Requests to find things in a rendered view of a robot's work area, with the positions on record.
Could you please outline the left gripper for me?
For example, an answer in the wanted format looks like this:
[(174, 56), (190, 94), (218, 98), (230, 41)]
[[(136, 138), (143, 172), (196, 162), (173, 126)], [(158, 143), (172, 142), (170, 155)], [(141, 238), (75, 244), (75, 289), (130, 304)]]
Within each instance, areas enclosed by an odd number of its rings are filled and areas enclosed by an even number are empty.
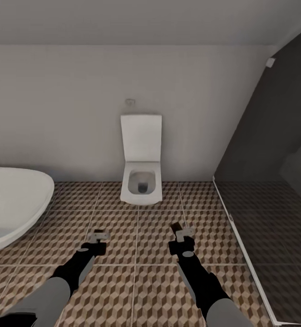
[(82, 247), (88, 247), (88, 246), (92, 246), (95, 250), (96, 250), (96, 256), (103, 256), (106, 254), (106, 246), (107, 246), (107, 243), (84, 243), (82, 245)]

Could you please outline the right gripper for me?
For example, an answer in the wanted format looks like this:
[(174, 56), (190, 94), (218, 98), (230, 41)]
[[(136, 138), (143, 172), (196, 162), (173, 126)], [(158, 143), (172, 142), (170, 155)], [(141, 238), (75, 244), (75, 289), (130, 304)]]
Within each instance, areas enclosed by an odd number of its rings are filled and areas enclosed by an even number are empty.
[(179, 249), (183, 246), (186, 246), (190, 248), (191, 251), (194, 251), (194, 241), (190, 237), (185, 238), (184, 242), (178, 242), (177, 239), (175, 239), (174, 241), (170, 241), (168, 244), (171, 255), (178, 253)]

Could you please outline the mousetrap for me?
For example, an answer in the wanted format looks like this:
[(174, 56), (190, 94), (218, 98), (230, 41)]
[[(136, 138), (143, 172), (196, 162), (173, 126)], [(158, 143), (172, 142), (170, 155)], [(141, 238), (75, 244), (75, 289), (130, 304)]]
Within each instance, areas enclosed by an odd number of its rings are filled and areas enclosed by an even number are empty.
[[(172, 228), (175, 235), (176, 235), (176, 231), (182, 230), (182, 227), (179, 224), (179, 222), (176, 222), (176, 223), (170, 225), (170, 227)], [(176, 236), (176, 238), (177, 238), (177, 236)], [(188, 236), (184, 236), (184, 238), (188, 238)]]
[[(99, 230), (99, 229), (95, 229), (94, 233), (103, 233), (104, 230)], [(101, 239), (97, 239), (98, 243), (101, 241)]]

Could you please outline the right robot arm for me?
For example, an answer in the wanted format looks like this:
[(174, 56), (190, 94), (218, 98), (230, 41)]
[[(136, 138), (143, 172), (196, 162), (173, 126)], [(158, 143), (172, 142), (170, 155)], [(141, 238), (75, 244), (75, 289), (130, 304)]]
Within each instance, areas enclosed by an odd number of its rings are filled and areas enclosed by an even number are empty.
[(254, 327), (222, 289), (218, 278), (201, 266), (193, 239), (184, 238), (193, 234), (193, 228), (176, 231), (177, 238), (168, 244), (171, 255), (179, 258), (178, 272), (208, 327)]

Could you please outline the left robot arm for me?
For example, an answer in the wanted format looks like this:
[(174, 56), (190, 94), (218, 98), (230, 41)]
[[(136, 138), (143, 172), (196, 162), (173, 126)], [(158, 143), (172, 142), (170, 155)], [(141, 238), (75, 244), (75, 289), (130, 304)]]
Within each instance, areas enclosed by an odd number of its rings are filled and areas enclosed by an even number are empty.
[(107, 243), (97, 239), (110, 238), (110, 233), (92, 233), (90, 242), (56, 268), (49, 280), (0, 316), (0, 327), (54, 327), (74, 290), (92, 270), (94, 259), (106, 254)]

